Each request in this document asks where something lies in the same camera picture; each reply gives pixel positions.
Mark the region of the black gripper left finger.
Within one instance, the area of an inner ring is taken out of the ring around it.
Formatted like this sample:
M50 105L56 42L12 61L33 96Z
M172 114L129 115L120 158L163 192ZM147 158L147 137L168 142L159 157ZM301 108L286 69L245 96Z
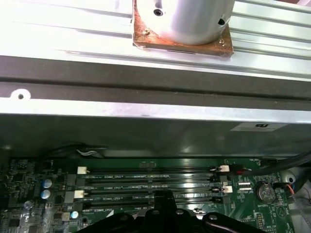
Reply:
M81 233L163 233L168 217L168 191L154 192L154 208L145 214L133 217L127 213L117 213L88 227Z

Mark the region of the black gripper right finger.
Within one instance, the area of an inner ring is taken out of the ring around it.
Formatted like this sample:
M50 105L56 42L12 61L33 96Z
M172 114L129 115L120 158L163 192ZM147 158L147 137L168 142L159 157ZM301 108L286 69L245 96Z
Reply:
M164 191L163 211L173 233L253 233L254 227L226 215L210 212L202 219L178 209L172 191Z

